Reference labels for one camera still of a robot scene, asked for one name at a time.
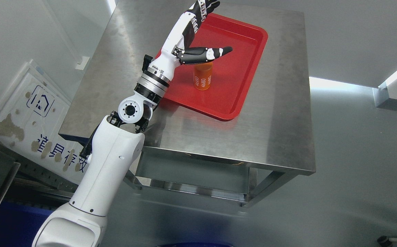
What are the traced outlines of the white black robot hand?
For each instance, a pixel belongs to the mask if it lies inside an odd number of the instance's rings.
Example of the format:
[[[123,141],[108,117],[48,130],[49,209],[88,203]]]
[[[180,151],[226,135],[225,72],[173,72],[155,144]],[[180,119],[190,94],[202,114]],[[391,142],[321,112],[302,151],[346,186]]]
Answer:
[[[181,14],[161,47],[161,54],[143,72],[161,83],[168,83],[180,65],[212,62],[233,51],[227,47],[191,47],[192,41],[205,19],[220,2],[218,0],[196,0]]]

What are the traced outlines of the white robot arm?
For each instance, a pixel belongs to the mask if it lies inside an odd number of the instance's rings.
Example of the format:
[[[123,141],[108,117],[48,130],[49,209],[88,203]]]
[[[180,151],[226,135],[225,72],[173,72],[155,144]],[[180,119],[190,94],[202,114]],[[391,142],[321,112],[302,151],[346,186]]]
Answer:
[[[144,131],[166,93],[178,59],[165,52],[146,63],[132,96],[106,115],[93,133],[82,181],[68,203],[45,220],[33,247],[97,247],[107,214],[131,164],[142,151]]]

